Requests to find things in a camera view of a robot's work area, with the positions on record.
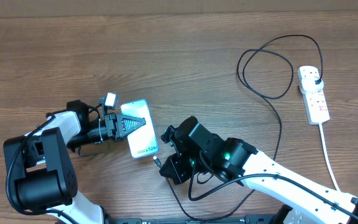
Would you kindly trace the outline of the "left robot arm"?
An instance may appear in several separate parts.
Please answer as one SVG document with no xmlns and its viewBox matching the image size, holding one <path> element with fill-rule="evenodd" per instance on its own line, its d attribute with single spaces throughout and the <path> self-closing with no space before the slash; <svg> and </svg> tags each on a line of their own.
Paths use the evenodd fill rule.
<svg viewBox="0 0 358 224">
<path fill-rule="evenodd" d="M 100 206 L 79 190 L 69 151 L 106 140 L 121 141 L 146 124 L 145 118 L 107 113 L 90 120 L 94 106 L 75 100 L 64 110 L 48 113 L 33 131 L 6 140 L 6 195 L 23 215 L 53 215 L 64 223 L 112 223 Z"/>
</svg>

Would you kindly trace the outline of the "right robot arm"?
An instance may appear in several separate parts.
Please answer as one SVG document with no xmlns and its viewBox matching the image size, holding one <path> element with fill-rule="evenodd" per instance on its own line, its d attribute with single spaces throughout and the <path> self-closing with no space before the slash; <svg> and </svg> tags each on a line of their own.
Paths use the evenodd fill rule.
<svg viewBox="0 0 358 224">
<path fill-rule="evenodd" d="M 199 199 L 239 184 L 283 202 L 315 223 L 358 223 L 358 197 L 317 184 L 241 139 L 223 140 L 194 116 L 177 128 L 169 126 L 161 139 L 175 149 L 161 166 L 161 176 L 178 185 L 209 172 L 222 181 Z"/>
</svg>

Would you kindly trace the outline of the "blue Galaxy smartphone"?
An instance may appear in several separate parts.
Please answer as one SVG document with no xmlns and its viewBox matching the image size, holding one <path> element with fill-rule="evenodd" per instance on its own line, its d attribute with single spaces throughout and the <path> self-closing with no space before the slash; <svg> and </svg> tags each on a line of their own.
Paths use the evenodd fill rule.
<svg viewBox="0 0 358 224">
<path fill-rule="evenodd" d="M 121 113 L 127 116 L 144 118 L 145 124 L 130 133 L 127 137 L 131 156 L 135 159 L 158 152 L 159 147 L 155 135 L 149 107 L 145 99 L 124 103 Z"/>
</svg>

